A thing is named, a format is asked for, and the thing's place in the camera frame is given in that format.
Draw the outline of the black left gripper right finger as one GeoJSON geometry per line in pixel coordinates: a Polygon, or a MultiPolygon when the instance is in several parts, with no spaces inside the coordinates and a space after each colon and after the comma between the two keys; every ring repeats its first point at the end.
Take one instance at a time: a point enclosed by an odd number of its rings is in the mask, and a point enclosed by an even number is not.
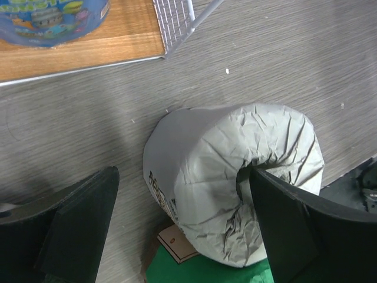
{"type": "Polygon", "coordinates": [[[250,171],[274,282],[376,282],[376,215],[250,171]]]}

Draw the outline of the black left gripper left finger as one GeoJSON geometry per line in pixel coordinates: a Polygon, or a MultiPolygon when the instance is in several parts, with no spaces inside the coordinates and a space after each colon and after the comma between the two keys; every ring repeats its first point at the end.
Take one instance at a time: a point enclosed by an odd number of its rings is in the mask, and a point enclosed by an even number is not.
{"type": "Polygon", "coordinates": [[[105,167],[23,205],[1,204],[1,282],[95,282],[120,183],[105,167]]]}

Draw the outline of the grey paper towel roll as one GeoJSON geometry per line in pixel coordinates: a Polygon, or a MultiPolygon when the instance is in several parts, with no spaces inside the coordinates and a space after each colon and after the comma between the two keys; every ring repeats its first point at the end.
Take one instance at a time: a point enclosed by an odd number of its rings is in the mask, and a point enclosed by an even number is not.
{"type": "Polygon", "coordinates": [[[181,108],[144,147],[144,180],[200,254],[243,268],[266,258],[242,169],[261,167],[318,195],[324,160],[313,124],[290,107],[252,103],[181,108]]]}

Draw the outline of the white roll blue wrapper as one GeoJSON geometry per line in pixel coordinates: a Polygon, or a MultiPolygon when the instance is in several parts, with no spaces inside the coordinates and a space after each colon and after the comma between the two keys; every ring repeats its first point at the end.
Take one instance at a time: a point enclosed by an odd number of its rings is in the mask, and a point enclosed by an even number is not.
{"type": "Polygon", "coordinates": [[[3,0],[1,39],[29,47],[54,47],[97,29],[108,0],[3,0]]]}

